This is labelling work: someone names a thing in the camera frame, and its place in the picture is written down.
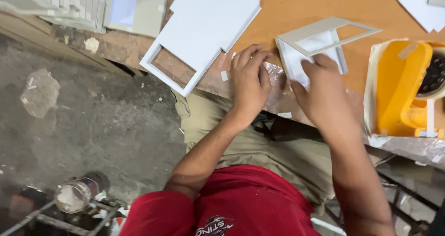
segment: man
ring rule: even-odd
[[[250,127],[270,94],[264,68],[270,55],[252,45],[234,57],[233,106],[200,91],[175,95],[188,153],[163,191],[133,202],[121,235],[319,235],[310,221],[312,205],[332,198],[332,189],[348,235],[395,235],[385,192],[330,58],[302,61],[309,92],[291,83],[327,145],[267,141]]]

